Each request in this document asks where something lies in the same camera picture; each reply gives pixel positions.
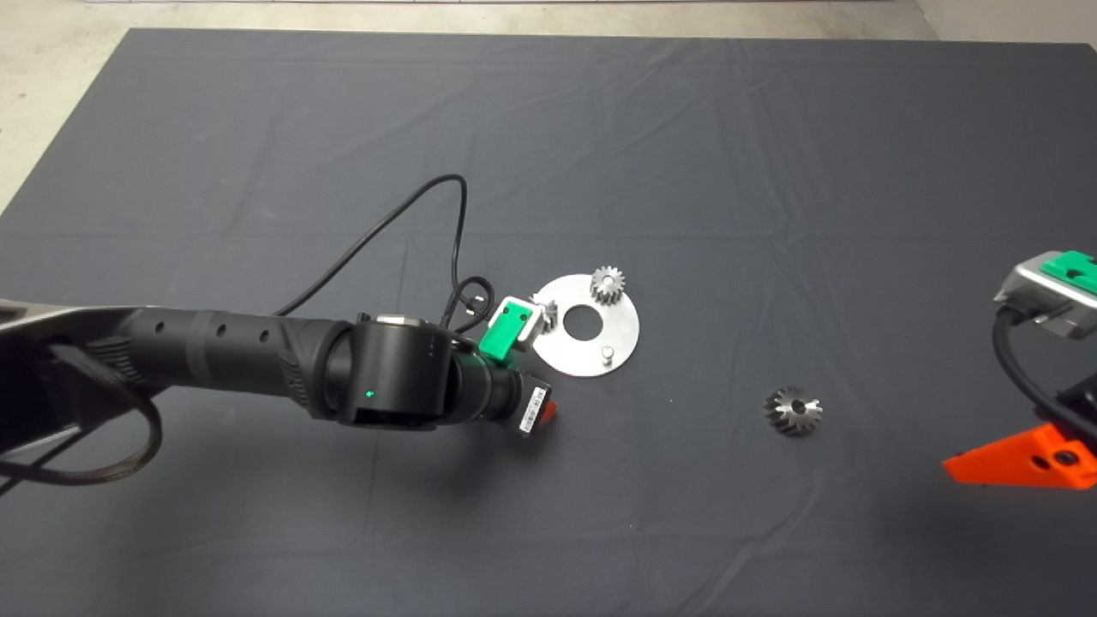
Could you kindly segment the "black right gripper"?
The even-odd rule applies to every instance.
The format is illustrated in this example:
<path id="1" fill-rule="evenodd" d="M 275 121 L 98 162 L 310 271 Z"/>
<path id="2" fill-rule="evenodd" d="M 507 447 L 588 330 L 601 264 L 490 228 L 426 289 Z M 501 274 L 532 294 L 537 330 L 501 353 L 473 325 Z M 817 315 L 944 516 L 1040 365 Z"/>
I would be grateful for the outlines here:
<path id="1" fill-rule="evenodd" d="M 1096 374 L 1058 391 L 1058 402 L 1096 426 Z M 945 473 L 962 484 L 988 487 L 1090 489 L 1096 484 L 1094 450 L 1054 424 L 977 446 L 943 462 Z"/>

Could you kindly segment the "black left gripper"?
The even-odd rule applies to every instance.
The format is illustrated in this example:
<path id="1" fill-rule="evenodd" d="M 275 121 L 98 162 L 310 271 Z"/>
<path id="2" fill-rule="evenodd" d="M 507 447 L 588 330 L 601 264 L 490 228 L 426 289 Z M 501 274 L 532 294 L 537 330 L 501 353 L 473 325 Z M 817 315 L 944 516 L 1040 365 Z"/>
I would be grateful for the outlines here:
<path id="1" fill-rule="evenodd" d="M 559 410 L 548 382 L 474 352 L 451 355 L 446 426 L 489 422 L 530 438 Z"/>

